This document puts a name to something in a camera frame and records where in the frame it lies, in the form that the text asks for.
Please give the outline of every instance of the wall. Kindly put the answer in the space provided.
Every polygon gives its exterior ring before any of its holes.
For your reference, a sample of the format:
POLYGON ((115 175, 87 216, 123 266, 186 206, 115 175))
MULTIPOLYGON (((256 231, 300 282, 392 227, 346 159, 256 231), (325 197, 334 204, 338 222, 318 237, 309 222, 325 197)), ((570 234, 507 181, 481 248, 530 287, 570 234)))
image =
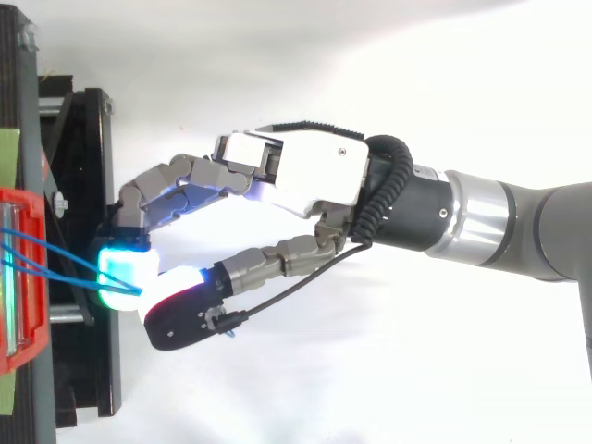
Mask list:
MULTIPOLYGON (((534 188, 590 180, 589 2, 18 5, 39 25, 41 72, 115 98, 118 186, 174 154, 209 154, 220 133, 303 118, 396 135, 438 169, 534 188)), ((313 223, 231 199, 154 243, 165 267, 206 266, 313 223)), ((592 440, 574 285, 377 246, 233 340, 162 353, 137 316, 121 328, 122 410, 82 412, 61 444, 592 440)))

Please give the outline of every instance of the small sticker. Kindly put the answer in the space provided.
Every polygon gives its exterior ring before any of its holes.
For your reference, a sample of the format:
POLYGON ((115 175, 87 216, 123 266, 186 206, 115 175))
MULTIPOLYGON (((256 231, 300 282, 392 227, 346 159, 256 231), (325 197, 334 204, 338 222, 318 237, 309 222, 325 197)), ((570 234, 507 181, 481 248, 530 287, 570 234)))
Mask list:
POLYGON ((448 180, 448 176, 446 176, 446 173, 444 171, 440 171, 440 170, 436 170, 436 174, 438 175, 438 180, 440 182, 450 182, 448 180))
POLYGON ((413 165, 413 173, 416 177, 428 180, 438 180, 436 171, 427 166, 413 165))

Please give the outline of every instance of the red container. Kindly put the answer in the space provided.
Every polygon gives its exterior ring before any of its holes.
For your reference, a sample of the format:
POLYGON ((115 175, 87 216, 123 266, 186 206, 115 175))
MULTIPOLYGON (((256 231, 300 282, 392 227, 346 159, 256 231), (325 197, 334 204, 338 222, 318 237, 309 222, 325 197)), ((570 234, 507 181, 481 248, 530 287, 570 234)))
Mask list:
MULTIPOLYGON (((29 191, 0 188, 0 227, 16 229, 45 241, 45 207, 43 197, 29 191)), ((0 233, 0 241, 10 242, 13 250, 46 266, 43 246, 16 236, 0 233)), ((0 249, 5 261, 23 264, 0 249)), ((0 289, 0 375, 10 372, 34 358, 49 342, 49 299, 47 280, 0 265, 3 279, 0 289)))

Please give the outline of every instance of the metal rod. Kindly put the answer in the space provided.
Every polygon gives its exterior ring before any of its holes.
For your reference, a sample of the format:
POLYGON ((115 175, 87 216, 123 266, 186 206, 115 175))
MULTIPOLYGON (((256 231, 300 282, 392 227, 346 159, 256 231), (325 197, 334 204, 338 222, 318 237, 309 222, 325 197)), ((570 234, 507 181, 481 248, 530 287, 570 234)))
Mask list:
POLYGON ((39 116, 55 117, 64 103, 64 97, 41 97, 39 99, 39 116))
POLYGON ((84 317, 76 304, 52 305, 49 307, 49 320, 52 324, 73 324, 84 322, 84 317))

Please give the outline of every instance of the black cable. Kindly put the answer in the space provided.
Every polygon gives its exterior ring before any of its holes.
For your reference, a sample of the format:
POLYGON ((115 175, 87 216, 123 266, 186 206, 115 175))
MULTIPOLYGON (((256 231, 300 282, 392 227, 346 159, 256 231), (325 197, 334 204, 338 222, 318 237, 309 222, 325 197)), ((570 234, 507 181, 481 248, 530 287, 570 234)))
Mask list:
POLYGON ((314 271, 313 273, 311 273, 310 275, 305 277, 303 280, 301 280, 297 284, 294 284, 290 288, 288 288, 287 290, 284 290, 281 293, 279 293, 278 296, 274 296, 273 298, 257 305, 256 307, 252 308, 251 310, 247 310, 247 315, 248 316, 256 315, 257 313, 262 312, 265 308, 269 308, 273 304, 280 302, 282 299, 285 299, 288 296, 290 296, 294 291, 298 291, 299 289, 304 287, 306 284, 310 283, 311 281, 313 281, 316 278, 318 278, 319 276, 321 276, 333 265, 338 264, 339 262, 343 261, 344 259, 347 259, 348 257, 350 257, 356 253, 362 252, 364 250, 368 250, 371 246, 372 246, 371 242, 370 243, 363 243, 362 245, 352 248, 351 250, 348 250, 347 252, 342 253, 339 256, 335 256, 329 262, 320 266, 316 271, 314 271))
POLYGON ((354 242, 371 240, 376 235, 382 218, 399 198, 413 173, 413 159, 407 145, 392 136, 374 136, 364 141, 371 153, 387 156, 392 169, 378 191, 362 208, 353 227, 354 242))
POLYGON ((272 305, 286 299, 290 296, 293 292, 298 291, 306 284, 309 284, 323 273, 325 273, 329 268, 333 265, 338 264, 339 262, 347 259, 350 256, 353 256, 356 253, 363 252, 364 250, 368 250, 372 247, 372 242, 370 240, 364 240, 362 245, 359 245, 351 250, 348 250, 345 253, 340 254, 339 256, 334 257, 326 264, 320 266, 316 271, 311 273, 309 276, 305 277, 303 280, 298 282, 297 284, 292 285, 290 288, 282 291, 279 293, 278 296, 274 296, 273 298, 260 303, 259 305, 255 306, 251 310, 241 311, 241 312, 232 312, 228 314, 222 314, 217 318, 216 322, 216 331, 218 333, 226 333, 233 328, 240 326, 244 321, 247 321, 251 316, 256 315, 260 312, 263 312, 266 308, 271 307, 272 305))

